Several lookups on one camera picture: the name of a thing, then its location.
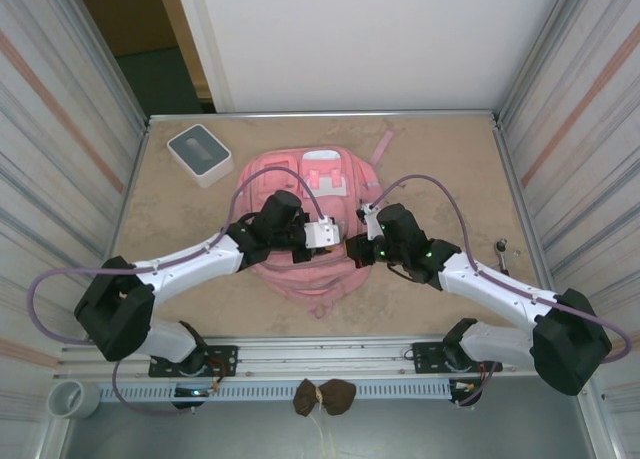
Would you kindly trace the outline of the pink student backpack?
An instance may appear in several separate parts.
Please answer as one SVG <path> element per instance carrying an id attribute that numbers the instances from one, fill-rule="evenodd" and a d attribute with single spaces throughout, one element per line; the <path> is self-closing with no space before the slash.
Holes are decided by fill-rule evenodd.
<path id="1" fill-rule="evenodd" d="M 338 146 L 283 149 L 264 153 L 244 168 L 241 181 L 267 167 L 280 166 L 296 172 L 310 186 L 321 210 L 339 226 L 342 239 L 365 233 L 366 226 L 356 211 L 376 200 L 383 191 L 374 166 L 383 156 L 395 132 L 387 131 L 370 161 Z M 234 218 L 259 211 L 277 190 L 287 190 L 301 199 L 303 211 L 317 219 L 317 211 L 304 188 L 290 174 L 267 172 L 247 185 L 235 204 Z M 308 262 L 296 263 L 290 252 L 272 252 L 251 268 L 274 291 L 298 301 L 309 312 L 323 317 L 333 304 L 360 287 L 368 278 L 368 268 L 356 268 L 342 244 Z"/>

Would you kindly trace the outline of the white box with grey lid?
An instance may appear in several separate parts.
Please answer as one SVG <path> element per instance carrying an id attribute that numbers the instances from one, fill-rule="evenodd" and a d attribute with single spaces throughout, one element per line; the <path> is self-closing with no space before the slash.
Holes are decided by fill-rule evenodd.
<path id="1" fill-rule="evenodd" d="M 212 186 L 234 169 L 231 151 L 202 124 L 195 124 L 172 137 L 167 148 L 200 188 Z"/>

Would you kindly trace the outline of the brown cloth pouch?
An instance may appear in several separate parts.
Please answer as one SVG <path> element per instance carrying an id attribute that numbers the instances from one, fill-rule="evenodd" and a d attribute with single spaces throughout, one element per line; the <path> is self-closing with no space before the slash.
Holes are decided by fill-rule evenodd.
<path id="1" fill-rule="evenodd" d="M 318 407 L 324 409 L 329 416 L 342 415 L 351 408 L 356 393 L 354 384 L 340 379 L 331 379 L 321 385 L 304 379 L 294 394 L 294 411 L 307 417 Z"/>

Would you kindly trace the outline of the grey metal shelf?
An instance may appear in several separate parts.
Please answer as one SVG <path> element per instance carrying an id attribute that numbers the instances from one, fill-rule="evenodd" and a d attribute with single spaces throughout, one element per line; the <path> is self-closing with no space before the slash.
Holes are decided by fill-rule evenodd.
<path id="1" fill-rule="evenodd" d="M 209 403 L 181 417 L 105 404 L 47 459 L 596 459 L 578 402 L 533 377 L 495 377 L 473 408 L 358 399 L 303 418 L 286 401 Z"/>

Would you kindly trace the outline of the grey tape roll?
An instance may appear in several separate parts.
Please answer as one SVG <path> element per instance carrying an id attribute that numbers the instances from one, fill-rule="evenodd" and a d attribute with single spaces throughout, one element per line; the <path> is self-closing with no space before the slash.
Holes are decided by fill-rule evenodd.
<path id="1" fill-rule="evenodd" d="M 100 389 L 94 383 L 67 379 L 56 384 L 46 401 L 48 412 L 60 419 L 85 419 L 100 403 Z"/>

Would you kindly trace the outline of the aluminium frame bar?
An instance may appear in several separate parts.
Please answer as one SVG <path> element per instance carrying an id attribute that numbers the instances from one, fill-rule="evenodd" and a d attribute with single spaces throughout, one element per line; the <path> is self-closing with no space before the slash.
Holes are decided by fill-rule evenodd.
<path id="1" fill-rule="evenodd" d="M 407 117 L 483 117 L 495 119 L 489 109 L 426 109 L 426 110 L 380 110 L 380 111 L 297 111 L 297 112 L 250 112 L 218 114 L 174 114 L 151 115 L 149 128 L 155 124 L 172 121 L 203 120 L 254 120 L 254 119 L 297 119 L 297 118 L 407 118 Z"/>

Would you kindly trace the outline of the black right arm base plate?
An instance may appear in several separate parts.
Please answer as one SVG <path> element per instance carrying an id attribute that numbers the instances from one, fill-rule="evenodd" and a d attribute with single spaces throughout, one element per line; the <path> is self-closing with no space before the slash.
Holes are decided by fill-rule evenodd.
<path id="1" fill-rule="evenodd" d="M 491 361 L 473 361 L 459 345 L 418 342 L 411 345 L 409 358 L 417 374 L 489 372 Z"/>

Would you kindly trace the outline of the aluminium mounting rail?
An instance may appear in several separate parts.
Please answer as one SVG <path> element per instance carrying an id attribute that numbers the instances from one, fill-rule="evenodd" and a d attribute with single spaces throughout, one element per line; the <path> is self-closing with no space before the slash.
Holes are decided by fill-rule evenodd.
<path id="1" fill-rule="evenodd" d="M 409 357 L 415 342 L 440 342 L 437 335 L 409 336 L 308 336 L 308 337 L 205 337 L 212 346 L 239 348 L 236 376 L 232 379 L 362 379 L 415 375 Z M 118 378 L 125 382 L 148 378 L 148 356 L 124 359 Z M 113 363 L 88 346 L 63 346 L 54 379 L 102 382 L 111 377 Z"/>

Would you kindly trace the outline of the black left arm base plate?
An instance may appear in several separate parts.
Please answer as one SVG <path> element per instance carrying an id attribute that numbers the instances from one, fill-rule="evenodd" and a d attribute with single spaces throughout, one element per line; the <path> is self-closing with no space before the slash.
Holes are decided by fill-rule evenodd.
<path id="1" fill-rule="evenodd" d="M 239 348 L 233 345 L 197 346 L 182 362 L 152 356 L 148 369 L 151 378 L 233 377 Z"/>

